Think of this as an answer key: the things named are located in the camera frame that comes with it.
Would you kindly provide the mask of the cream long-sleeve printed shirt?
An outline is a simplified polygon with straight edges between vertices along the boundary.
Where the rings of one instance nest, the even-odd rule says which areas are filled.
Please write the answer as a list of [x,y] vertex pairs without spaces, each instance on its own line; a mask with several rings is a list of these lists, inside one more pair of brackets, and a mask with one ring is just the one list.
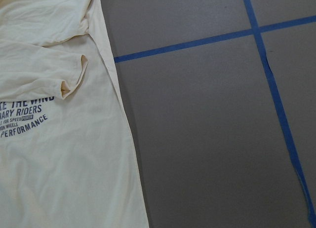
[[101,0],[0,0],[0,225],[149,225]]

